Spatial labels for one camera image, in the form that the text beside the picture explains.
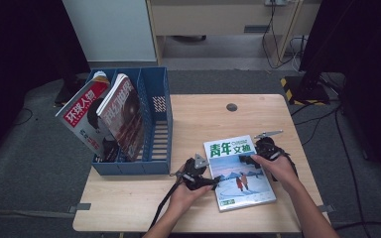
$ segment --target white wall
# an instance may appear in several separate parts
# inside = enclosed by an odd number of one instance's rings
[[[156,61],[145,0],[63,0],[88,61]]]

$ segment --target magazine with red title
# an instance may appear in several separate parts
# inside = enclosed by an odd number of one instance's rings
[[[249,135],[203,143],[213,178],[219,211],[259,205],[277,200],[262,167],[248,165],[241,157],[256,153]]]
[[[144,145],[144,126],[138,92],[126,74],[117,75],[97,115],[115,137],[121,160],[136,161]]]
[[[98,162],[114,162],[119,150],[96,114],[109,90],[110,81],[103,71],[98,71],[56,115],[97,156]]]

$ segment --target magazine with green title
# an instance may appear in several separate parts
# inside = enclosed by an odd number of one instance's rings
[[[242,159],[256,153],[249,135],[204,142],[203,146],[212,177],[221,177],[215,189],[220,212],[277,200],[263,168]]]

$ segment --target blue sky on magazine cover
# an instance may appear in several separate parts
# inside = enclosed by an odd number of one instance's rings
[[[261,171],[259,169],[256,169],[254,165],[246,165],[246,163],[241,163],[239,160],[239,156],[251,154],[253,153],[210,159],[209,165],[211,166],[211,171],[213,173],[212,176],[215,178],[221,175],[227,177],[231,173],[260,173]]]

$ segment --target tabletop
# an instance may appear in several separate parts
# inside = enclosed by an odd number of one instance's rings
[[[276,145],[291,155],[300,181],[314,202],[322,205],[282,95],[188,94],[171,95],[171,101],[174,118],[171,173],[188,158],[194,158],[195,153],[204,157],[203,142],[242,135],[253,138],[265,131],[283,130],[273,136]],[[209,170],[203,176],[211,179]],[[215,194],[210,191],[193,204],[173,232],[300,232],[290,198],[278,181],[268,177],[276,202],[220,213]],[[169,175],[102,177],[91,168],[80,201],[91,206],[76,213],[73,228],[76,231],[145,232],[175,179]]]

